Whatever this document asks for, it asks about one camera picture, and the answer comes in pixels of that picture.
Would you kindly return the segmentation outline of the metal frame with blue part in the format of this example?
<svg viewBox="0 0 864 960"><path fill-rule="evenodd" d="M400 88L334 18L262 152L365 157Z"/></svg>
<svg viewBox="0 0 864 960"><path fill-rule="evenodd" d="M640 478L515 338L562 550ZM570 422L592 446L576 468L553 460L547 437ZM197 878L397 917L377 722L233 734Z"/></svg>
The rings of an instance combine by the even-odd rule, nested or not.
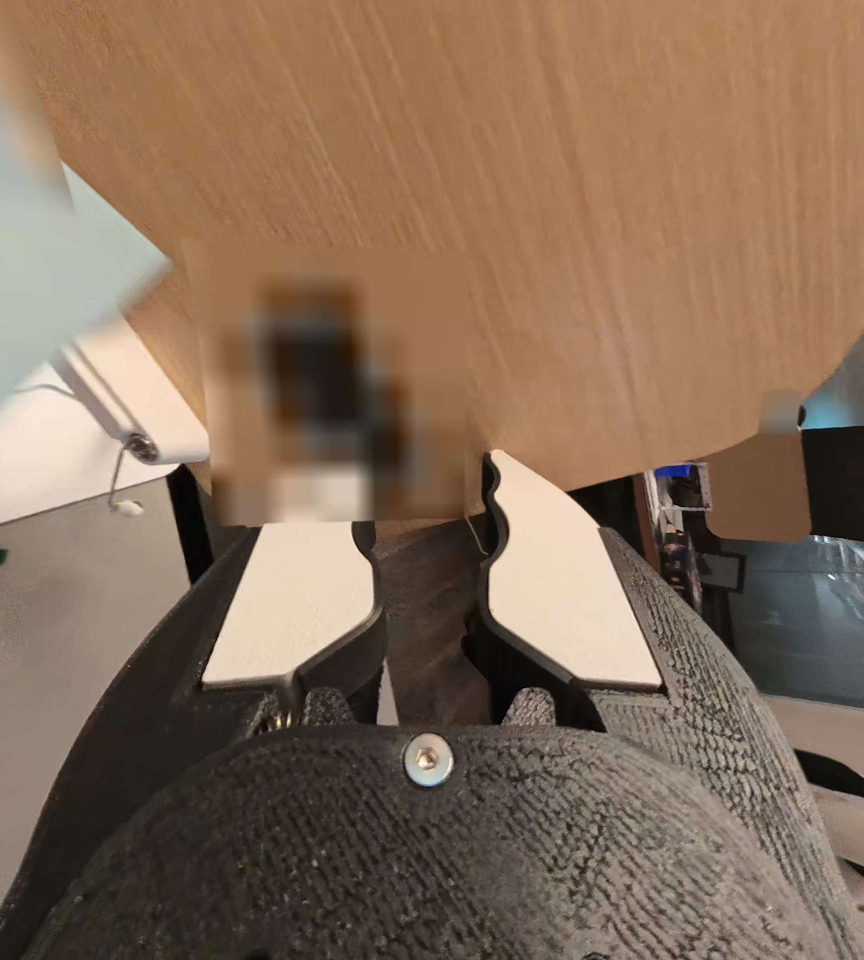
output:
<svg viewBox="0 0 864 960"><path fill-rule="evenodd" d="M659 512L708 513L714 508L706 462L687 461L645 473L647 491Z"/></svg>

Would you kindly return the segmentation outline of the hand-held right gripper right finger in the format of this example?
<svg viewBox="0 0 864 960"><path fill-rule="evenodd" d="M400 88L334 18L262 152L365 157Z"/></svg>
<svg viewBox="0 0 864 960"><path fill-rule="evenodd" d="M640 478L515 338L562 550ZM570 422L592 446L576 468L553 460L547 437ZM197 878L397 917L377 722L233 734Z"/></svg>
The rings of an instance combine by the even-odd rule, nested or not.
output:
<svg viewBox="0 0 864 960"><path fill-rule="evenodd" d="M497 536L480 602L487 630L567 685L660 692L661 671L598 522L502 450L483 468Z"/></svg>

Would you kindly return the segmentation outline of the white panel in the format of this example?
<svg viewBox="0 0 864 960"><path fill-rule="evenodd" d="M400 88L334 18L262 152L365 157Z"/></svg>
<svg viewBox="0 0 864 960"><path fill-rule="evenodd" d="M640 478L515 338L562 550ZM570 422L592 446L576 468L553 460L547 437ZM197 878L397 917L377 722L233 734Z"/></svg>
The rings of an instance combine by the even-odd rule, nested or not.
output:
<svg viewBox="0 0 864 960"><path fill-rule="evenodd" d="M0 525L106 498L121 438L149 434L159 479L206 460L205 426L124 318L64 346L0 405Z"/></svg>

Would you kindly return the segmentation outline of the pale blurred sheet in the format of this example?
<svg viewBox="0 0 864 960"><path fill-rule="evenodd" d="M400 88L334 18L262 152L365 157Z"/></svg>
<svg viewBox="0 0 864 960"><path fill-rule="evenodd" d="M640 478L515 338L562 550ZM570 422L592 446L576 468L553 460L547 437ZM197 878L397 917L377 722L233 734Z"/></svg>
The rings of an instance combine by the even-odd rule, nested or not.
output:
<svg viewBox="0 0 864 960"><path fill-rule="evenodd" d="M61 161L0 3L0 403L169 259Z"/></svg>

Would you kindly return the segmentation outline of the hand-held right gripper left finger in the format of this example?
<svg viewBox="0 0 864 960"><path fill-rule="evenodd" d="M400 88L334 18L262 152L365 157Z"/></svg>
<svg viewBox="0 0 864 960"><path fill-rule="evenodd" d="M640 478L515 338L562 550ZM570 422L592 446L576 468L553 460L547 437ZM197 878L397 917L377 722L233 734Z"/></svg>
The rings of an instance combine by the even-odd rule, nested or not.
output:
<svg viewBox="0 0 864 960"><path fill-rule="evenodd" d="M357 691L369 684L386 651L375 542L372 522L265 525L202 686Z"/></svg>

